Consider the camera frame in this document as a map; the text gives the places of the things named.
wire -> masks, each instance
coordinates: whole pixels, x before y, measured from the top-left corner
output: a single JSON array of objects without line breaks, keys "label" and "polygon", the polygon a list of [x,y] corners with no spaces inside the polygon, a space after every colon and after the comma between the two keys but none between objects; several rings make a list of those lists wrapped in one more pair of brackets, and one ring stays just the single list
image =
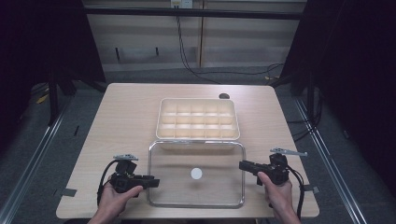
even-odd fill
[{"label": "wire", "polygon": [[304,179],[300,173],[293,170],[289,165],[288,165],[288,169],[291,171],[292,174],[294,174],[294,176],[297,178],[297,181],[300,185],[300,199],[299,199],[299,202],[297,205],[297,217],[299,219],[301,219],[301,211],[303,209],[303,202],[304,202],[304,196],[305,196]]},{"label": "wire", "polygon": [[268,81],[265,85],[268,85],[271,76],[270,76],[270,71],[278,68],[279,66],[283,66],[283,63],[273,63],[270,64],[265,71],[262,72],[257,72],[257,73],[242,73],[242,72],[228,72],[228,71],[217,71],[217,72],[197,72],[197,71],[193,71],[190,68],[189,62],[187,60],[187,56],[186,56],[186,52],[184,50],[184,43],[183,43],[183,38],[182,38],[182,34],[181,34],[181,25],[180,25],[180,17],[177,16],[177,32],[178,32],[178,41],[179,41],[179,51],[180,51],[180,58],[181,61],[183,62],[184,67],[189,70],[193,75],[195,75],[198,78],[210,81],[210,82],[214,82],[216,84],[221,84],[215,80],[206,78],[206,77],[201,77],[199,75],[208,75],[208,74],[235,74],[235,75],[246,75],[246,76],[257,76],[257,75],[262,75],[262,74],[268,74]]},{"label": "wire", "polygon": [[105,187],[105,184],[106,184],[108,181],[110,181],[110,180],[108,180],[105,184],[103,184],[103,181],[105,180],[105,176],[106,176],[106,174],[107,174],[107,170],[108,170],[108,168],[110,168],[110,166],[111,166],[112,164],[114,164],[115,162],[119,162],[119,160],[114,160],[114,161],[112,161],[111,163],[109,163],[108,166],[106,167],[106,169],[103,171],[102,177],[101,177],[101,179],[100,179],[99,187],[98,187],[98,192],[97,192],[97,198],[96,198],[97,205],[99,205],[99,202],[100,202],[100,200],[101,200],[101,198],[102,198],[102,192],[103,192],[103,188]]},{"label": "wire", "polygon": [[[321,119],[321,114],[322,114],[322,105],[323,105],[323,96],[322,96],[321,91],[320,91],[318,93],[317,113],[314,116],[314,120],[312,120],[313,122],[311,124],[311,127],[308,128],[307,131],[303,131],[303,132],[299,132],[299,133],[293,134],[292,136],[302,134],[302,136],[300,136],[300,137],[298,137],[298,138],[293,140],[294,143],[296,143],[296,142],[300,141],[301,139],[305,138],[309,133],[312,133],[318,127],[318,125],[320,123],[320,119]],[[297,120],[297,121],[289,121],[288,123],[291,123],[291,122],[296,122],[296,123],[297,122],[309,122],[309,121],[310,121],[309,119],[304,119],[304,120]]]}]

clear plastic tray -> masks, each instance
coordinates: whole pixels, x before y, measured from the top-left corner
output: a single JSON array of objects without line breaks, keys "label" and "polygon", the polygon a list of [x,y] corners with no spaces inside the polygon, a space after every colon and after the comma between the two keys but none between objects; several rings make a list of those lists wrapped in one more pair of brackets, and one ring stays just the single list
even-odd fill
[{"label": "clear plastic tray", "polygon": [[240,143],[159,140],[149,148],[148,174],[160,179],[148,189],[153,206],[237,208],[244,202],[245,159]]},{"label": "clear plastic tray", "polygon": [[160,139],[236,140],[239,128],[233,101],[163,99],[156,134]]}]

small white object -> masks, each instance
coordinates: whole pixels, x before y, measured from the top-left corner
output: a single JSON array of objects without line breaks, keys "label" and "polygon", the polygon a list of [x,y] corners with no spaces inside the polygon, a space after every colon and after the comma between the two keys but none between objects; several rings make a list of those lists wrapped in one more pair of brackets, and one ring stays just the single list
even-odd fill
[{"label": "small white object", "polygon": [[201,179],[202,177],[202,170],[200,168],[194,168],[191,170],[191,177],[193,179]]}]

black tape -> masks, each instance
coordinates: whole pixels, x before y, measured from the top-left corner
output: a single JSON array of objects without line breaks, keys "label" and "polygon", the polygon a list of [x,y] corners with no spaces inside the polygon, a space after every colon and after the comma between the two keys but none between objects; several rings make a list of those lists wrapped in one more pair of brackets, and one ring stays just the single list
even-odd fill
[{"label": "black tape", "polygon": [[312,187],[311,185],[304,185],[304,191],[312,191],[314,194],[320,192],[318,187]]},{"label": "black tape", "polygon": [[68,196],[68,197],[74,197],[76,195],[76,192],[77,192],[76,189],[63,189],[61,192],[61,195]]}]

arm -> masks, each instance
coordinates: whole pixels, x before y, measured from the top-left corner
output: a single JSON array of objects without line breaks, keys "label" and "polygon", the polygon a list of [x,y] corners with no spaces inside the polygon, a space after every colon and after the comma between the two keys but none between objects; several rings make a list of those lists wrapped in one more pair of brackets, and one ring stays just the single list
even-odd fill
[{"label": "arm", "polygon": [[125,205],[129,199],[133,198],[140,191],[142,186],[136,186],[125,193],[117,193],[110,183],[105,184],[102,199],[98,210],[90,220],[90,224],[111,223],[121,212],[125,210]]},{"label": "arm", "polygon": [[275,218],[283,224],[300,224],[292,207],[291,182],[277,186],[263,172],[258,172],[258,177],[265,186],[265,201],[273,206]]}]

